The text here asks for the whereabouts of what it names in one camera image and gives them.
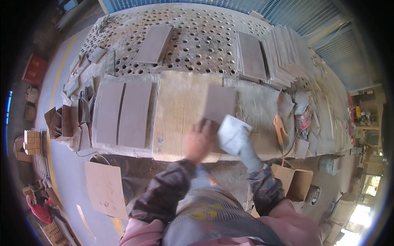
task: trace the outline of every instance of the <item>person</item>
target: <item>person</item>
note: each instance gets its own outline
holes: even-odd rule
[[[29,195],[26,196],[27,204],[29,205],[32,213],[41,221],[50,224],[53,221],[52,207],[46,202],[48,199],[46,197],[37,198],[37,203],[33,204],[32,199]]]
[[[186,158],[169,164],[137,198],[118,246],[322,245],[319,227],[295,211],[282,182],[255,154],[247,129],[240,133],[239,156],[261,217],[244,211],[210,178],[201,161],[214,147],[211,124],[205,119],[194,124],[186,139]]]

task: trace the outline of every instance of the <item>gray glove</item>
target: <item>gray glove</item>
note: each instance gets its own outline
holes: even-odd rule
[[[250,174],[263,167],[263,162],[257,157],[252,143],[249,140],[249,131],[246,127],[242,127],[240,132],[240,140],[242,146],[239,157],[243,164],[247,167],[247,172]]]

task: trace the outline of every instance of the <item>pink shirt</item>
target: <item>pink shirt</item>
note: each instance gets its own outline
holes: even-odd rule
[[[311,219],[297,213],[289,199],[281,201],[268,216],[258,219],[269,225],[286,246],[322,245],[322,234],[318,225]],[[126,227],[126,233],[118,246],[159,245],[163,230],[164,224],[160,220],[154,220],[148,224],[131,218]],[[214,239],[193,244],[193,246],[220,245],[256,246],[261,243],[248,237],[239,237]]]

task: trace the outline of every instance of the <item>checkered apron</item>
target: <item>checkered apron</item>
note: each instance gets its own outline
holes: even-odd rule
[[[263,245],[284,245],[272,229],[245,212],[222,186],[207,177],[191,181],[177,216],[164,230],[162,245],[185,246],[219,238],[249,237]]]

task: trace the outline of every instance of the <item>gray floor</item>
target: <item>gray floor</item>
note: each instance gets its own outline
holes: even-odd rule
[[[97,4],[89,9],[85,16],[85,21],[76,21],[71,27],[65,30],[64,42],[59,47],[49,62],[43,85],[41,96],[37,105],[37,117],[35,127],[46,128],[44,113],[51,107],[59,108],[62,105],[60,92],[69,76],[70,64],[76,57],[88,31],[95,19],[103,15],[97,10]],[[114,221],[110,217],[96,212],[92,209],[86,187],[84,173],[84,162],[90,156],[79,157],[71,152],[65,145],[51,141],[48,148],[51,157],[50,168],[52,182],[59,194],[63,205],[63,215],[68,220],[78,240],[85,246],[87,245],[116,245],[122,235],[123,228],[127,221]],[[139,159],[107,156],[112,162],[128,163],[132,175],[129,178],[134,186],[134,196],[142,193],[148,185],[149,180],[154,174],[164,170],[166,163],[156,162],[150,159]],[[347,191],[352,174],[354,160],[347,156],[344,161],[343,169],[335,176],[320,172],[317,168],[318,157],[310,158],[306,163],[314,170],[312,183],[321,186],[323,189],[322,197],[315,206],[305,205],[303,213],[318,221],[329,204],[336,200],[339,192]],[[246,169],[241,162],[218,162],[209,164],[212,174],[218,181],[241,202],[246,199],[247,186]]]

